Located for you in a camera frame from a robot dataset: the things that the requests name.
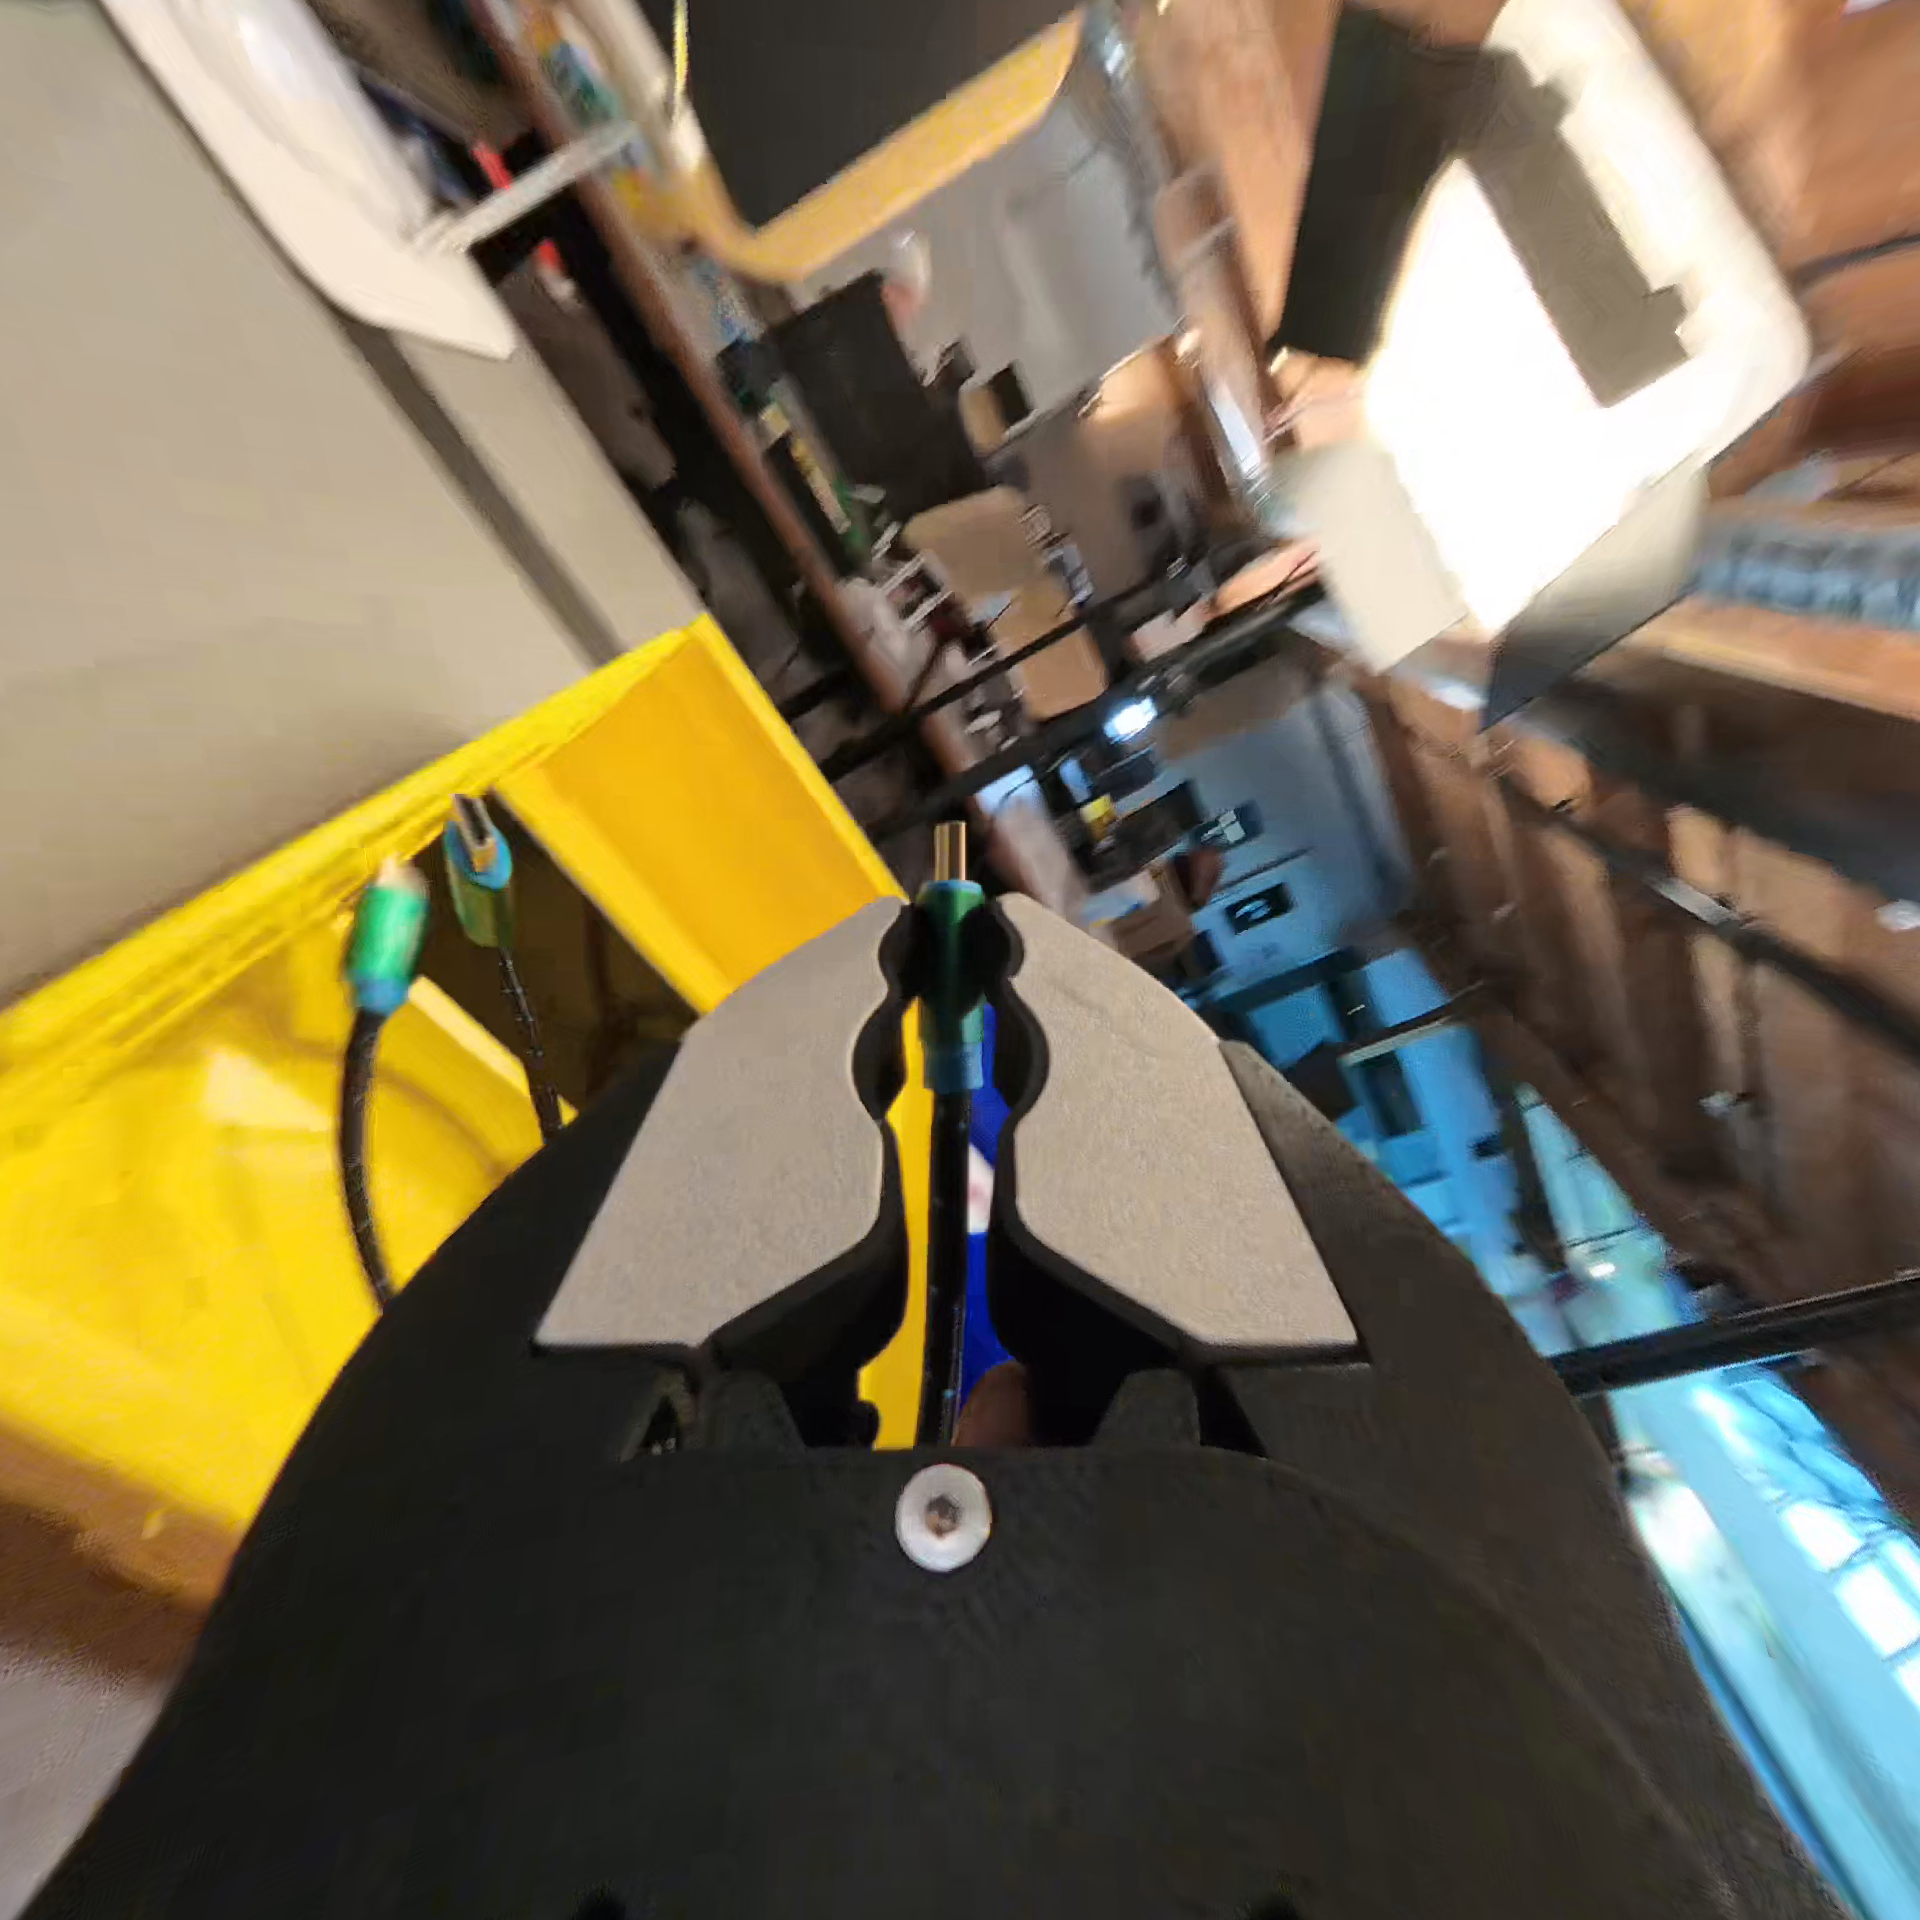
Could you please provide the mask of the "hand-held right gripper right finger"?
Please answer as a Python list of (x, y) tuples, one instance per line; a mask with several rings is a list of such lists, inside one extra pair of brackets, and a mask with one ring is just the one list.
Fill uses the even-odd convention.
[(1003, 1251), (1200, 1363), (1345, 1360), (1361, 1335), (1223, 1047), (1175, 992), (1026, 896), (1003, 1055), (1032, 1052), (1001, 1133)]

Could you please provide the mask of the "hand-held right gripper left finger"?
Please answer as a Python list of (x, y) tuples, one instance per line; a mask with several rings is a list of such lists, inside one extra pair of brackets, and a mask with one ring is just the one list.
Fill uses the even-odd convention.
[(887, 1113), (905, 1079), (901, 899), (863, 905), (683, 1037), (544, 1312), (549, 1352), (874, 1360), (905, 1316)]

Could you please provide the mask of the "yellow plastic bin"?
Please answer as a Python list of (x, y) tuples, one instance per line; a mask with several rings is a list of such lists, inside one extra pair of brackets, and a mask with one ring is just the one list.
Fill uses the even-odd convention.
[(435, 900), (376, 1061), (395, 1281), (540, 1148), (497, 963), (447, 899), (457, 794), (530, 867), (515, 956), (569, 1111), (898, 892), (699, 615), (5, 1011), (5, 1511), (191, 1611), (372, 1319), (335, 1140), (345, 937), (385, 859)]

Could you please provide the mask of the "ceiling light panel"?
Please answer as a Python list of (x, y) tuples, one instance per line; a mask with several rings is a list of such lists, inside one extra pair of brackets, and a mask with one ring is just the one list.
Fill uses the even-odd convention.
[(1279, 473), (1351, 650), (1489, 640), (1489, 719), (1683, 596), (1708, 469), (1813, 363), (1618, 5), (1477, 44), (1345, 8), (1268, 344), (1357, 376), (1356, 427)]

